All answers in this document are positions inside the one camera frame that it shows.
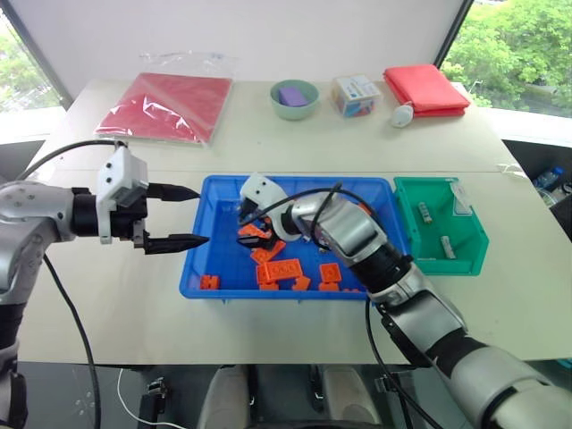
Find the floor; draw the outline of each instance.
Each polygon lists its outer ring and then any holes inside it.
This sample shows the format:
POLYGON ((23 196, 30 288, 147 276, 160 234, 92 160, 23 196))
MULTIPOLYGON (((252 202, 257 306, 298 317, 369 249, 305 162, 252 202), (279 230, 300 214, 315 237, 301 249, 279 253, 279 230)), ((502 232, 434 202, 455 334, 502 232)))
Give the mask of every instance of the floor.
MULTIPOLYGON (((539 362, 537 369, 555 383, 572 387, 572 372, 555 362, 539 362)), ((394 393, 379 392, 375 379, 379 369, 375 366, 356 366, 370 391, 374 404, 385 424, 384 427, 404 428, 400 406, 394 393)), ((29 393, 28 429, 89 429, 93 425, 93 392, 86 366, 69 364, 20 363, 29 393)), ((162 420, 184 427, 195 427, 206 395, 208 384, 216 366, 153 366, 137 371, 125 370, 122 377, 122 396, 128 407, 138 414, 140 395, 147 383, 164 376, 172 392, 162 420)), ((102 392, 102 427, 137 428, 117 399, 116 384, 119 370, 113 367, 97 369, 102 392)), ((321 419, 324 414, 312 407, 308 380, 308 366, 265 365, 257 367, 258 415, 266 422, 285 420, 321 419)), ((417 369, 401 373, 401 382, 420 404, 444 427, 466 429, 471 427, 445 390, 433 369, 417 369)), ((423 422, 411 413, 416 428, 425 428, 423 422)))

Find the purple sponge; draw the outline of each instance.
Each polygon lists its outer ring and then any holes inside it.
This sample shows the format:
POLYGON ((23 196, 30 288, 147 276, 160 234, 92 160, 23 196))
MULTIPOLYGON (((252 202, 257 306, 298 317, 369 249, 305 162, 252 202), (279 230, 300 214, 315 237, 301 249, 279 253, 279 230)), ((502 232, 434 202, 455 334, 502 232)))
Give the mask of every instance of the purple sponge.
POLYGON ((307 105, 306 98, 296 87, 282 87, 278 89, 278 100, 281 105, 289 105, 290 107, 307 105))

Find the white cord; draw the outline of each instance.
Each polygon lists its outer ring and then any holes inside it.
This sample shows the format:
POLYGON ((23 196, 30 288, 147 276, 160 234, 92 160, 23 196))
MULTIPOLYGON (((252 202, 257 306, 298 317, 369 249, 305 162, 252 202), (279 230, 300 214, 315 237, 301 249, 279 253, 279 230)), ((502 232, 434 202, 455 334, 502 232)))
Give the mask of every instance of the white cord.
POLYGON ((119 401, 122 403, 123 408, 125 409, 125 411, 127 411, 127 414, 129 414, 131 417, 133 417, 135 420, 137 420, 140 423, 144 423, 145 425, 151 425, 151 426, 170 426, 170 427, 174 427, 175 429, 187 429, 186 427, 183 426, 179 426, 176 425, 175 423, 166 423, 166 422, 148 422, 147 420, 143 420, 142 418, 139 418, 137 416, 135 416, 133 413, 131 413, 131 411, 127 408, 127 405, 125 405, 125 401, 123 400, 122 397, 122 391, 120 389, 120 386, 122 384, 122 375, 123 375, 123 368, 119 370, 119 375, 117 376, 117 398, 119 398, 119 401))

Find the blue plastic tray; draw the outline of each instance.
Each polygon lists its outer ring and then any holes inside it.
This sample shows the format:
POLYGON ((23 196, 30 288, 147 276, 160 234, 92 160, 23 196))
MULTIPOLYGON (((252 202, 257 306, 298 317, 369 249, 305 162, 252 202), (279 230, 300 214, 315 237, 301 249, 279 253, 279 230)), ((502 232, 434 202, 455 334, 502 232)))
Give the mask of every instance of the blue plastic tray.
MULTIPOLYGON (((293 280, 279 282, 279 290, 260 290, 256 278, 256 262, 250 250, 237 243, 240 188, 247 176, 208 176, 203 182, 193 233, 210 240, 187 253, 180 291, 184 297, 200 299, 365 299, 363 286, 354 274, 332 253, 319 253, 312 242, 297 240, 274 260, 297 257, 306 277, 311 279, 306 291, 291 290, 293 280), (340 289, 360 292, 322 292, 319 265, 337 262, 342 281, 340 289), (219 290, 201 290, 200 276, 218 275, 219 290)), ((355 192, 376 210, 390 241, 403 253, 409 253, 407 235, 403 228, 395 198, 387 181, 361 177, 271 177, 291 195, 305 189, 331 187, 337 181, 344 189, 355 192)))

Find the black cable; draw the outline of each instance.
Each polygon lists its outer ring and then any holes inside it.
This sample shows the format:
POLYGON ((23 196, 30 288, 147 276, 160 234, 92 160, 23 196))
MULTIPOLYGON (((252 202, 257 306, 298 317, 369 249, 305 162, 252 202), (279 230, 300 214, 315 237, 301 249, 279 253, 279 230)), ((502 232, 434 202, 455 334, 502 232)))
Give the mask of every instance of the black cable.
POLYGON ((382 369, 383 373, 387 376, 387 379, 390 381, 393 388, 403 396, 403 398, 408 402, 408 404, 422 417, 425 421, 434 429, 443 429, 441 425, 433 420, 427 412, 421 408, 421 406, 413 399, 409 394, 401 387, 399 383, 397 383, 393 377, 391 376, 391 371, 383 362, 382 357, 377 350, 377 346, 375 345, 374 335, 372 334, 372 325, 369 318, 369 308, 370 308, 370 299, 369 297, 366 298, 366 330, 367 330, 367 338, 369 339, 369 345, 374 352, 375 360, 379 364, 380 368, 382 369))
MULTIPOLYGON (((24 172, 20 173, 16 178, 17 181, 23 181, 28 178, 33 172, 35 172, 39 167, 43 164, 47 163, 48 161, 54 159, 55 157, 61 155, 68 150, 75 149, 77 147, 84 147, 84 146, 116 146, 116 145, 123 145, 120 141, 111 141, 111 140, 86 140, 81 141, 78 143, 73 143, 71 145, 67 145, 64 147, 60 147, 59 149, 55 150, 54 152, 44 156, 39 161, 28 167, 24 172)), ((44 261, 46 262, 47 269, 52 274, 54 278, 55 285, 57 289, 62 294, 62 298, 67 304, 68 308, 71 311, 71 315, 73 316, 73 320, 75 321, 76 326, 78 327, 78 331, 80 332, 81 341, 83 342, 83 347, 86 350, 86 355, 88 357, 88 368, 89 368, 89 375, 91 377, 91 383, 93 386, 93 396, 94 396, 94 408, 95 408, 95 421, 94 421, 94 429, 100 429, 101 427, 101 394, 99 391, 99 380, 97 379, 97 371, 96 371, 96 364, 93 359, 93 353, 91 352, 91 346, 89 345, 89 339, 83 328, 83 324, 81 323, 80 315, 76 310, 75 306, 73 305, 72 300, 68 296, 67 292, 63 288, 62 282, 55 271, 54 266, 52 265, 51 261, 44 255, 44 261)))
POLYGON ((335 185, 333 185, 332 189, 330 189, 330 192, 328 193, 326 198, 324 198, 324 201, 318 207, 318 210, 315 212, 315 215, 312 218, 312 223, 310 224, 310 238, 312 239, 314 244, 316 244, 319 248, 323 248, 324 250, 330 250, 330 248, 328 248, 327 246, 322 244, 318 240, 318 238, 315 236, 315 227, 318 224, 318 219, 320 218, 320 215, 322 215, 322 212, 325 210, 325 208, 328 206, 328 204, 330 204, 330 201, 332 201, 333 194, 340 188, 341 188, 341 182, 340 181, 337 182, 335 185))
MULTIPOLYGON (((264 217, 267 213, 272 212, 276 207, 279 207, 279 206, 282 206, 286 203, 289 203, 293 199, 302 198, 302 197, 305 197, 306 195, 316 194, 318 192, 331 192, 331 191, 332 191, 332 188, 314 188, 314 189, 302 190, 301 192, 299 192, 297 194, 292 194, 289 197, 281 199, 280 201, 276 201, 275 203, 271 204, 270 206, 268 206, 264 210, 261 210, 258 214, 254 215, 254 216, 250 216, 248 219, 245 219, 245 220, 239 222, 239 226, 244 226, 244 225, 248 225, 249 223, 253 223, 254 221, 264 217)), ((367 204, 367 202, 362 197, 360 197, 358 194, 355 194, 355 193, 353 193, 347 189, 336 189, 333 192, 338 193, 338 194, 347 195, 348 197, 354 198, 358 203, 361 203, 361 205, 369 212, 369 215, 372 216, 372 218, 375 220, 375 222, 383 230, 383 226, 382 226, 381 222, 379 221, 379 219, 377 218, 377 214, 375 214, 375 210, 369 204, 367 204)))
POLYGON ((44 255, 44 262, 46 262, 47 269, 52 274, 52 277, 54 277, 55 286, 57 286, 57 289, 62 294, 63 300, 70 308, 73 320, 75 321, 75 324, 78 326, 78 331, 80 331, 80 337, 81 341, 83 342, 83 347, 86 350, 86 355, 88 355, 89 375, 91 375, 91 382, 93 383, 93 396, 94 396, 95 412, 96 412, 96 417, 93 427, 95 429, 99 429, 101 427, 101 396, 99 393, 99 381, 97 379, 96 364, 94 363, 93 360, 93 354, 91 353, 91 346, 89 345, 88 336, 86 334, 85 329, 83 329, 83 324, 81 324, 81 319, 80 315, 78 315, 78 310, 76 310, 72 300, 70 299, 67 292, 63 288, 62 282, 60 281, 60 278, 55 272, 55 268, 52 265, 52 262, 47 257, 47 255, 44 255))
POLYGON ((32 164, 30 167, 28 167, 26 170, 24 170, 23 172, 21 172, 18 177, 16 177, 16 181, 23 181, 26 178, 28 178, 28 176, 30 176, 33 172, 35 172, 39 167, 41 167, 42 165, 44 165, 45 163, 47 163, 48 161, 54 159, 55 157, 61 155, 63 152, 67 152, 68 150, 72 150, 75 149, 76 147, 84 147, 84 146, 115 146, 115 144, 121 144, 121 142, 118 141, 113 141, 113 140, 86 140, 86 141, 80 141, 79 143, 73 143, 71 145, 68 146, 64 146, 64 147, 60 147, 59 149, 56 149, 54 152, 52 152, 51 154, 48 154, 46 156, 44 156, 43 158, 41 158, 39 161, 37 161, 36 163, 32 164))
POLYGON ((405 426, 407 429, 413 429, 413 422, 411 421, 411 416, 409 415, 408 403, 405 401, 405 398, 401 393, 397 392, 397 396, 400 399, 401 413, 403 414, 403 420, 405 420, 405 426))

